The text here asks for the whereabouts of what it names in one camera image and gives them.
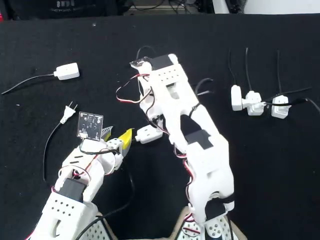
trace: black wire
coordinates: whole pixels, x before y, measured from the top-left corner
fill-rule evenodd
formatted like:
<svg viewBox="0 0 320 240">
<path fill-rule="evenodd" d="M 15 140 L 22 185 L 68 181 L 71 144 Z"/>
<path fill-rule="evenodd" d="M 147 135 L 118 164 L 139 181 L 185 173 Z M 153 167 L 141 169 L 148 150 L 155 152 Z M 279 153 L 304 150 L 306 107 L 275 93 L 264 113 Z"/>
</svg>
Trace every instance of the black wire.
<svg viewBox="0 0 320 240">
<path fill-rule="evenodd" d="M 151 49 L 154 52 L 154 54 L 156 54 L 156 51 L 152 46 L 144 45 L 144 46 L 140 47 L 139 50 L 136 52 L 135 60 L 139 59 L 139 55 L 140 55 L 140 52 L 142 49 Z"/>
<path fill-rule="evenodd" d="M 307 102 L 311 103 L 311 104 L 315 107 L 315 109 L 317 109 L 318 112 L 320 113 L 320 107 L 319 107 L 314 101 L 312 101 L 312 100 L 311 100 L 310 98 L 308 98 L 308 97 L 306 97 L 305 100 L 306 100 Z"/>
<path fill-rule="evenodd" d="M 156 97 L 155 97 L 155 95 L 153 95 L 153 102 L 150 105 L 150 107 L 145 111 L 145 116 L 146 116 L 146 119 L 148 120 L 148 122 L 150 122 L 149 117 L 148 117 L 148 112 L 155 105 L 155 102 L 156 102 Z"/>
<path fill-rule="evenodd" d="M 123 209 L 125 209 L 126 207 L 128 207 L 128 206 L 130 205 L 130 203 L 132 202 L 132 200 L 134 199 L 135 192 L 136 192 L 135 184 L 134 184 L 132 175 L 131 175 L 131 173 L 130 173 L 130 171 L 129 171 L 129 168 L 128 168 L 126 162 L 124 161 L 123 163 L 124 163 L 124 165 L 126 166 L 126 169 L 127 169 L 127 172 L 128 172 L 128 176 L 129 176 L 129 178 L 130 178 L 131 190 L 132 190 L 132 194 L 131 194 L 128 202 L 127 202 L 125 205 L 123 205 L 122 207 L 119 207 L 119 208 L 117 208 L 117 209 L 115 209 L 115 210 L 113 210 L 113 211 L 111 211 L 111 212 L 108 212 L 108 213 L 106 213 L 106 214 L 104 214 L 104 215 L 102 215 L 102 216 L 99 216 L 97 219 L 93 220 L 91 223 L 89 223 L 89 224 L 79 233 L 79 235 L 76 237 L 75 240 L 79 240 L 79 239 L 82 237 L 82 235 L 83 235 L 92 225 L 94 225 L 95 223 L 97 223 L 97 222 L 99 222 L 99 221 L 101 221 L 101 220 L 103 220 L 103 219 L 105 219 L 105 218 L 107 218 L 107 217 L 110 217 L 111 215 L 113 215 L 113 214 L 115 214 L 115 213 L 118 213 L 118 212 L 122 211 Z"/>
<path fill-rule="evenodd" d="M 205 82 L 213 82 L 213 81 L 214 81 L 213 79 L 207 77 L 207 78 L 202 79 L 200 82 L 198 82 L 198 84 L 196 85 L 195 90 L 194 90 L 195 95 L 198 95 L 199 89 L 200 89 L 200 87 L 201 87 L 201 85 L 203 83 L 205 83 Z"/>
<path fill-rule="evenodd" d="M 318 112 L 320 113 L 320 107 L 310 98 L 308 97 L 300 97 L 295 99 L 292 102 L 288 102 L 288 103 L 272 103 L 272 102 L 265 102 L 265 104 L 267 105 L 271 105 L 271 106 L 293 106 L 293 105 L 297 105 L 297 104 L 303 104 L 303 103 L 311 103 L 315 109 L 318 110 Z"/>
<path fill-rule="evenodd" d="M 232 75 L 234 85 L 237 85 L 236 76 L 234 75 L 234 72 L 232 71 L 232 68 L 231 68 L 231 49 L 229 49 L 229 54 L 228 54 L 228 68 L 229 68 L 230 74 Z"/>
<path fill-rule="evenodd" d="M 150 107 L 145 111 L 145 117 L 146 117 L 146 120 L 152 125 L 154 126 L 156 129 L 160 129 L 160 130 L 163 130 L 163 128 L 161 128 L 158 124 L 156 124 L 155 122 L 153 122 L 152 120 L 149 120 L 149 117 L 148 117 L 148 112 L 149 110 L 155 105 L 155 102 L 156 102 L 156 97 L 155 95 L 152 95 L 153 96 L 153 102 L 152 104 L 150 105 Z"/>
<path fill-rule="evenodd" d="M 304 92 L 304 91 L 307 91 L 307 90 L 310 90 L 312 89 L 311 87 L 305 87 L 305 88 L 301 88 L 301 89 L 297 89 L 297 90 L 293 90 L 293 91 L 285 91 L 285 92 L 282 92 L 282 93 L 278 93 L 272 97 L 269 97 L 265 100 L 263 100 L 262 102 L 268 102 L 276 97 L 279 97 L 281 95 L 286 95 L 286 94 L 297 94 L 297 93 L 301 93 L 301 92 Z"/>
<path fill-rule="evenodd" d="M 265 102 L 266 105 L 270 105 L 270 106 L 294 106 L 297 104 L 303 104 L 305 102 L 307 102 L 308 100 L 306 98 L 297 98 L 291 102 L 288 103 L 272 103 L 272 102 Z"/>
<path fill-rule="evenodd" d="M 198 102 L 195 106 L 192 107 L 190 113 L 189 113 L 189 118 L 191 118 L 192 114 L 194 113 L 194 111 L 200 106 L 200 102 Z"/>
<path fill-rule="evenodd" d="M 153 7 L 147 7 L 147 8 L 137 8 L 137 6 L 135 5 L 134 1 L 132 1 L 132 5 L 136 10 L 143 11 L 143 10 L 156 9 L 157 7 L 160 7 L 164 2 L 165 2 L 165 0 L 162 0 L 159 4 L 157 4 L 157 5 L 153 6 Z"/>
<path fill-rule="evenodd" d="M 48 144 L 51 140 L 51 137 L 54 135 L 54 133 L 56 132 L 56 130 L 61 126 L 61 122 L 58 123 L 57 126 L 55 126 L 55 128 L 52 130 L 52 132 L 50 133 L 48 139 L 46 140 L 45 146 L 44 146 L 44 151 L 43 151 L 43 159 L 42 159 L 42 179 L 43 181 L 49 186 L 51 187 L 51 185 L 48 183 L 47 181 L 47 148 L 48 148 Z"/>
<path fill-rule="evenodd" d="M 245 49 L 244 66 L 245 66 L 246 80 L 248 81 L 250 91 L 252 91 L 251 82 L 250 82 L 250 78 L 249 78 L 249 70 L 248 70 L 248 51 L 249 51 L 249 48 L 247 47 Z"/>
<path fill-rule="evenodd" d="M 109 150 L 105 150 L 105 151 L 83 151 L 81 148 L 82 148 L 82 145 L 84 144 L 84 141 L 85 140 L 83 140 L 79 145 L 79 150 L 83 154 L 88 154 L 88 155 L 100 155 L 100 154 L 108 154 L 108 153 L 120 154 L 120 152 L 117 149 L 109 149 Z"/>
<path fill-rule="evenodd" d="M 229 229 L 230 229 L 230 234 L 231 234 L 231 240 L 234 240 L 234 232 L 232 230 L 231 219 L 230 219 L 229 214 L 226 215 L 226 218 L 228 219 L 228 224 L 229 224 Z"/>
<path fill-rule="evenodd" d="M 185 13 L 189 13 L 189 14 L 192 14 L 188 9 L 187 9 L 187 7 L 186 7 L 186 1 L 187 0 L 181 0 L 181 1 L 174 1 L 175 3 L 177 3 L 177 7 L 176 7 L 176 9 L 175 9 L 175 11 L 178 13 L 178 8 L 179 8 L 179 6 L 181 6 L 181 7 L 183 7 L 184 8 L 184 11 L 185 11 Z"/>
<path fill-rule="evenodd" d="M 278 81 L 279 93 L 282 93 L 281 82 L 280 82 L 280 51 L 276 51 L 276 78 Z"/>
<path fill-rule="evenodd" d="M 32 79 L 41 78 L 41 77 L 47 77 L 47 76 L 53 76 L 53 75 L 54 75 L 54 74 L 51 73 L 51 74 L 45 74 L 45 75 L 32 76 L 32 77 L 30 77 L 30 78 L 27 78 L 27 79 L 19 82 L 18 84 L 14 85 L 14 86 L 11 87 L 10 89 L 4 91 L 3 93 L 1 93 L 1 95 L 4 95 L 4 94 L 7 94 L 7 93 L 11 92 L 11 91 L 12 91 L 13 89 L 15 89 L 16 87 L 18 87 L 18 86 L 20 86 L 21 84 L 24 84 L 25 82 L 28 82 L 28 81 L 30 81 L 30 80 L 32 80 Z"/>
</svg>

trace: white plastic connector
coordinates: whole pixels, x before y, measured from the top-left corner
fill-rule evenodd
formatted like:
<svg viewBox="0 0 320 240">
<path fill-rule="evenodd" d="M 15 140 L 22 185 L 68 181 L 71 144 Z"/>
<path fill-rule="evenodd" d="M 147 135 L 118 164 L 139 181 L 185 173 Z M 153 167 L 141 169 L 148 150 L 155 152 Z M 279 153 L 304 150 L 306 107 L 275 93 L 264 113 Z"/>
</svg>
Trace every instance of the white plastic connector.
<svg viewBox="0 0 320 240">
<path fill-rule="evenodd" d="M 288 97 L 280 95 L 272 100 L 273 104 L 287 104 L 289 102 Z M 289 114 L 289 108 L 291 106 L 272 106 L 271 116 L 278 119 L 285 119 Z"/>
<path fill-rule="evenodd" d="M 238 85 L 231 87 L 231 105 L 233 111 L 241 111 L 243 109 L 241 88 Z"/>
<path fill-rule="evenodd" d="M 252 90 L 249 91 L 245 99 L 242 100 L 242 106 L 247 109 L 249 116 L 260 116 L 263 114 L 265 105 L 264 102 L 261 102 L 260 93 Z"/>
<path fill-rule="evenodd" d="M 78 64 L 76 62 L 58 66 L 53 75 L 59 80 L 73 79 L 80 76 Z"/>
<path fill-rule="evenodd" d="M 136 132 L 135 140 L 142 144 L 146 144 L 161 138 L 163 134 L 164 133 L 160 129 L 155 128 L 149 124 L 140 128 Z"/>
<path fill-rule="evenodd" d="M 60 123 L 61 123 L 61 124 L 65 124 L 65 122 L 66 122 L 73 114 L 76 113 L 76 108 L 77 108 L 78 104 L 75 105 L 74 108 L 71 108 L 71 104 L 72 104 L 72 103 L 73 103 L 73 102 L 71 102 L 71 103 L 69 104 L 69 106 L 67 106 L 67 105 L 65 106 L 64 113 L 63 113 L 63 117 L 62 117 L 61 120 L 60 120 Z"/>
</svg>

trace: black table surface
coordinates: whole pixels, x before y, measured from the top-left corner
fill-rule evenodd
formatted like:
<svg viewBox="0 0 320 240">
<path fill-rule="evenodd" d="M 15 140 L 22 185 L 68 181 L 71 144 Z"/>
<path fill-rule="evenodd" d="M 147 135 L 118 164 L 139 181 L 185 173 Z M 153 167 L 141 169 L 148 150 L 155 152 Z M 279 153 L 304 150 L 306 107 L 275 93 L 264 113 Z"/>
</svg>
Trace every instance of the black table surface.
<svg viewBox="0 0 320 240">
<path fill-rule="evenodd" d="M 278 93 L 276 51 L 284 91 L 312 87 L 295 96 L 320 104 L 320 15 L 186 15 L 60 19 L 0 24 L 0 89 L 29 76 L 52 73 L 77 62 L 81 77 L 35 80 L 0 97 L 2 239 L 24 239 L 35 227 L 50 190 L 42 182 L 46 140 L 65 105 L 104 115 L 117 137 L 147 124 L 138 105 L 116 101 L 115 90 L 136 71 L 129 62 L 143 45 L 156 55 L 175 53 L 191 84 L 213 78 L 200 97 L 229 142 L 234 174 L 232 220 L 249 239 L 318 239 L 320 213 L 320 115 L 311 104 L 290 109 L 286 119 L 233 112 L 232 67 L 245 95 L 244 71 L 249 47 L 252 88 L 262 98 Z M 143 55 L 153 57 L 145 50 Z M 137 83 L 123 97 L 138 98 Z M 77 116 L 54 135 L 48 149 L 48 177 L 57 179 L 62 161 L 80 140 Z M 167 137 L 149 145 L 135 144 L 126 157 L 136 186 L 131 205 L 108 221 L 120 239 L 168 237 L 187 205 L 188 174 L 173 154 Z M 104 179 L 94 203 L 107 213 L 130 197 L 126 168 Z"/>
</svg>

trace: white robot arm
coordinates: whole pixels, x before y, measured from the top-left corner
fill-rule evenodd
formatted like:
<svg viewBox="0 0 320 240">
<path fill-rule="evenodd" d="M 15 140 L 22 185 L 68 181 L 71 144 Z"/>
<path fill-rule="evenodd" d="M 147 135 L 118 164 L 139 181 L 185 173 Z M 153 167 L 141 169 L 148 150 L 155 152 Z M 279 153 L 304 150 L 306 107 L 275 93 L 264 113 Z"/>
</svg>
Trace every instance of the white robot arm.
<svg viewBox="0 0 320 240">
<path fill-rule="evenodd" d="M 234 208 L 234 178 L 229 165 L 229 145 L 188 83 L 174 54 L 133 61 L 143 92 L 140 108 L 149 121 L 165 119 L 169 140 L 182 154 L 190 174 L 186 188 L 189 210 L 202 228 L 210 219 Z M 190 116 L 201 130 L 184 136 L 181 115 Z"/>
<path fill-rule="evenodd" d="M 74 240 L 95 220 L 98 208 L 92 200 L 102 186 L 104 176 L 119 169 L 130 148 L 131 137 L 132 130 L 129 129 L 119 138 L 107 142 L 85 139 L 70 153 L 62 163 L 31 240 Z M 101 239 L 108 240 L 102 223 L 97 224 Z M 91 229 L 80 239 L 91 239 L 89 232 Z"/>
</svg>

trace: small square circuit board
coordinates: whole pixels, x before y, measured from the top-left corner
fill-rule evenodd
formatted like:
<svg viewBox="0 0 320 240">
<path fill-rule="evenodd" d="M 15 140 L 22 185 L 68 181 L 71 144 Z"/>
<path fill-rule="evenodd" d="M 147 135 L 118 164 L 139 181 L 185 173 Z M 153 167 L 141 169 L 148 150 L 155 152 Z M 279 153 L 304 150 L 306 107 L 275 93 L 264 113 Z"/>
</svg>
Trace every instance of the small square circuit board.
<svg viewBox="0 0 320 240">
<path fill-rule="evenodd" d="M 82 139 L 100 141 L 104 116 L 80 111 L 77 136 Z"/>
</svg>

